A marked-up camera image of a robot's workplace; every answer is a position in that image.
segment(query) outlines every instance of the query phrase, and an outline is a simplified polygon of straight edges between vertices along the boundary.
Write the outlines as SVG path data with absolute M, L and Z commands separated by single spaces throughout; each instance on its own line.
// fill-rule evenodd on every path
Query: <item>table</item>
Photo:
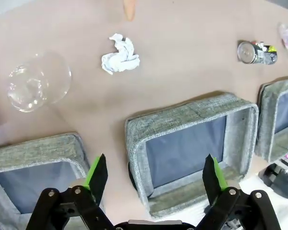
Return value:
M 147 110 L 227 91 L 256 102 L 260 85 L 288 76 L 288 56 L 277 33 L 288 10 L 265 0 L 143 0 L 132 23 L 117 0 L 36 0 L 0 16 L 0 146 L 77 132 L 88 159 L 104 153 L 110 220 L 149 219 L 128 177 L 125 120 Z M 141 64 L 113 76 L 101 56 L 115 51 L 108 37 L 129 37 Z M 272 66 L 237 61 L 237 41 L 278 48 Z M 35 53 L 56 51 L 72 69 L 69 93 L 32 113 L 11 107 L 6 78 Z M 251 173 L 266 163 L 254 157 Z

